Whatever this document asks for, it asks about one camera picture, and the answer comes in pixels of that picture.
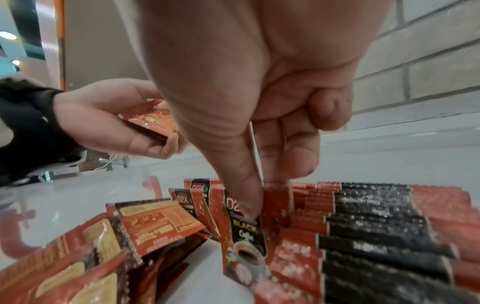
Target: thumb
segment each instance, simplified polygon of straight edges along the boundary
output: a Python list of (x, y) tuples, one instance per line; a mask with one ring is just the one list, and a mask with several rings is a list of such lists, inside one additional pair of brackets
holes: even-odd
[(250, 129), (239, 136), (221, 140), (189, 137), (215, 169), (222, 184), (238, 201), (240, 211), (249, 219), (260, 215), (264, 193), (253, 151)]

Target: ceiling light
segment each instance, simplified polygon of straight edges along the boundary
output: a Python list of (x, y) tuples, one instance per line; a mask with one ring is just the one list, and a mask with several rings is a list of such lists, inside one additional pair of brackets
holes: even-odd
[(14, 34), (9, 33), (9, 32), (5, 32), (5, 31), (0, 31), (0, 37), (5, 38), (7, 40), (17, 39), (17, 37)]

